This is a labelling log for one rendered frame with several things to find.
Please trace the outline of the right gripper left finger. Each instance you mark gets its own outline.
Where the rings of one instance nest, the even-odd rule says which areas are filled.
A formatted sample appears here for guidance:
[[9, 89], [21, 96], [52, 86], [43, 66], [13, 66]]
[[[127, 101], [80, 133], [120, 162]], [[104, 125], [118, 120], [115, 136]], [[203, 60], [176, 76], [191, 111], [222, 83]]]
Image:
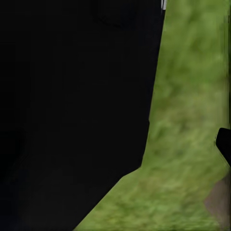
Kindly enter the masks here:
[[24, 147], [20, 128], [0, 133], [0, 186]]

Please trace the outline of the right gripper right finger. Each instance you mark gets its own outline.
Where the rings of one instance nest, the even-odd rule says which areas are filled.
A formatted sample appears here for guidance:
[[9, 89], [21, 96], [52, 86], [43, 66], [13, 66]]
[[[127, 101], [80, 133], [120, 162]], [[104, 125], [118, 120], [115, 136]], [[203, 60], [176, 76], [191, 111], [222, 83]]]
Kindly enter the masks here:
[[220, 128], [217, 135], [216, 146], [231, 166], [231, 130]]

